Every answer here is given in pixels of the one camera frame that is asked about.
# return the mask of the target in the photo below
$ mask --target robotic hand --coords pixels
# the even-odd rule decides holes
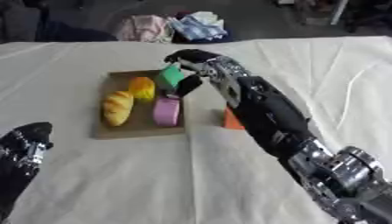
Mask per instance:
[[[179,96],[208,77],[255,141],[340,223],[392,223],[392,185],[381,165],[352,146],[333,154],[309,131],[309,119],[262,77],[200,50],[178,51],[165,61],[195,72],[178,84]]]
[[[39,172],[52,125],[36,122],[18,127],[0,138],[0,223],[11,213],[18,196]]]

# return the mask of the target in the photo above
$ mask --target clothing pile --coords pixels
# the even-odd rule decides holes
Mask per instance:
[[[223,19],[210,11],[198,11],[182,18],[131,16],[122,21],[115,36],[122,41],[171,43],[175,33],[188,41],[212,41],[228,35]]]
[[[171,43],[174,30],[158,16],[131,16],[122,21],[115,36],[122,41]]]

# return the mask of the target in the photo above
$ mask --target brown tray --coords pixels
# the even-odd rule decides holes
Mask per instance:
[[[108,78],[102,85],[100,103],[102,103],[104,97],[115,91],[127,90],[131,78],[145,76],[154,80],[158,73],[158,70],[109,73]],[[178,125],[175,127],[162,127],[154,123],[152,118],[154,105],[155,100],[148,103],[135,101],[129,119],[118,127],[108,125],[101,110],[100,114],[97,116],[98,121],[93,129],[93,137],[97,139],[112,139],[125,137],[153,137],[185,133],[184,103],[182,100],[180,102]]]

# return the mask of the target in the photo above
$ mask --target orange object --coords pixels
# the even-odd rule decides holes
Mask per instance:
[[[225,108],[225,117],[223,127],[228,130],[245,130],[242,124],[237,120],[230,108]]]
[[[129,91],[142,102],[151,102],[155,96],[155,83],[148,77],[136,77],[129,83]]]

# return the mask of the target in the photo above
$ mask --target sponge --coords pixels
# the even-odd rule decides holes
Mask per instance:
[[[184,78],[184,75],[176,66],[169,65],[159,73],[157,78],[155,78],[155,82],[159,88],[173,92],[177,84],[179,84],[179,82]]]

